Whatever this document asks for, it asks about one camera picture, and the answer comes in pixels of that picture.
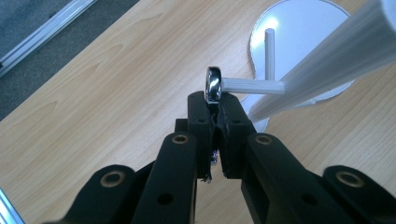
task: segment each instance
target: wooden table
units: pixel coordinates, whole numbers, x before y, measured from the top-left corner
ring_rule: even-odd
[[[26,223],[64,216],[91,175],[155,160],[205,71],[253,77],[248,41],[276,0],[142,0],[0,123],[0,187]],[[364,0],[335,1],[353,13]],[[396,66],[334,99],[284,112],[267,132],[319,175],[344,164],[396,195]],[[240,181],[199,183],[197,223],[249,223]]]

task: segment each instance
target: wood grain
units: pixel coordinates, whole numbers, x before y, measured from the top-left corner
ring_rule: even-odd
[[[26,223],[64,216],[91,175],[155,160],[205,71],[252,77],[248,41],[275,0],[142,0],[0,123],[0,187]],[[362,0],[335,1],[349,12]],[[270,119],[307,169],[362,170],[396,195],[396,66],[343,94]],[[199,183],[196,223],[249,223],[240,182],[213,168]]]

